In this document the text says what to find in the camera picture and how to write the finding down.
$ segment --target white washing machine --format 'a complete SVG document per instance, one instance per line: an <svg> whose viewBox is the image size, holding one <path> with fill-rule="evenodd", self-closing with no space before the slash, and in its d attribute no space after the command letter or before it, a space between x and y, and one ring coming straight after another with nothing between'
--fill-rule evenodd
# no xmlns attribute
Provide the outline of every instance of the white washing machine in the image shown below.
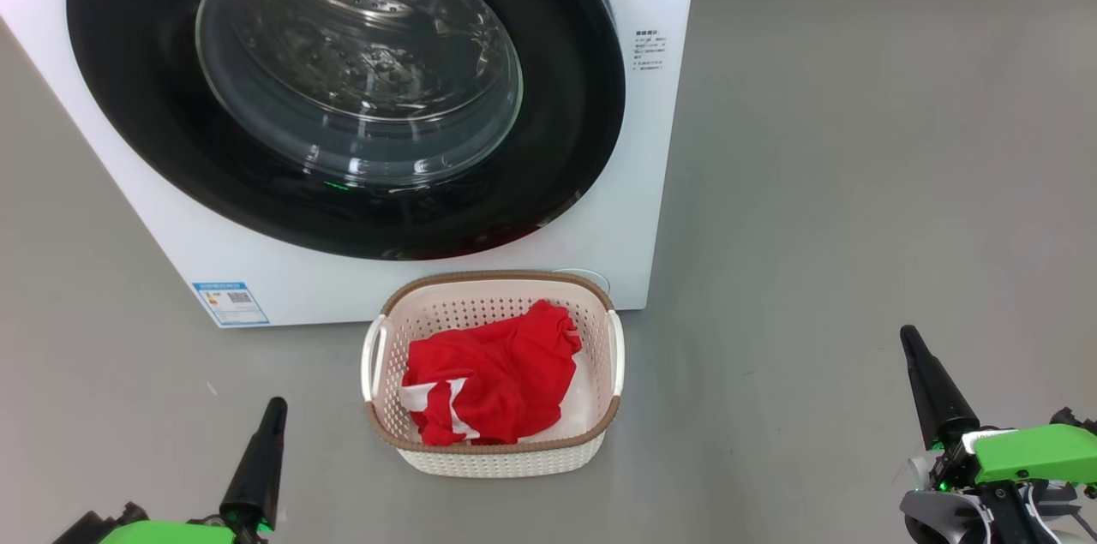
<svg viewBox="0 0 1097 544"><path fill-rule="evenodd" d="M372 319L408 281L499 268L570 270L643 308L689 1L0 14L201 305L236 327Z"/></svg>

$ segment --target gray floor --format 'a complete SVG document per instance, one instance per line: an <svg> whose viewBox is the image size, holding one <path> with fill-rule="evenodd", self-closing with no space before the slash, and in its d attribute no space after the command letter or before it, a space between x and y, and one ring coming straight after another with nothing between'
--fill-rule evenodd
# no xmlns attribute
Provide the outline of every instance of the gray floor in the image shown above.
<svg viewBox="0 0 1097 544"><path fill-rule="evenodd" d="M518 481L369 430L364 326L215 330L3 36L4 540L213 512L278 394L280 542L902 542L902 322L984 422L1097 417L1095 29L1097 0L694 0L623 411Z"/></svg>

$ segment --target red cloth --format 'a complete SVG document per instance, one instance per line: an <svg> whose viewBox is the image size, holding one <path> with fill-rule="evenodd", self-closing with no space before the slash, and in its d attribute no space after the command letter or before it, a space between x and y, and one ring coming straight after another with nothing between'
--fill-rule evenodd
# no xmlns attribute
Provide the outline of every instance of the red cloth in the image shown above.
<svg viewBox="0 0 1097 544"><path fill-rule="evenodd" d="M428 445L518 443L559 420L581 347L567 309L539 301L520 317L412 342L400 400Z"/></svg>

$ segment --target blue label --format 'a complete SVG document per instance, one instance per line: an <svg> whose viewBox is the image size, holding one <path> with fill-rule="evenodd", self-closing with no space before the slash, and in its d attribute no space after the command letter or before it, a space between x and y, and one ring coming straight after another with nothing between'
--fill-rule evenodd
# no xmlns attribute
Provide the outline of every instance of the blue label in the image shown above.
<svg viewBox="0 0 1097 544"><path fill-rule="evenodd" d="M267 326L270 320L244 283L193 283L220 326Z"/></svg>

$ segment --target laundry basket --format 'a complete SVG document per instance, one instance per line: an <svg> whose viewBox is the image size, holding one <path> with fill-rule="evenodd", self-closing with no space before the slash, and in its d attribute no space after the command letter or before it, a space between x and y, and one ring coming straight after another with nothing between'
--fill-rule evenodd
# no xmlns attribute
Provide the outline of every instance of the laundry basket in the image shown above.
<svg viewBox="0 0 1097 544"><path fill-rule="evenodd" d="M399 400L408 344L441 330L522 315L539 299L566 307L583 340L561 421L517 444L425 445ZM621 320L603 291L570 274L476 272L416 281L388 298L362 349L362 395L373 427L417 469L441 476L506 478L577 469L601 446L623 385Z"/></svg>

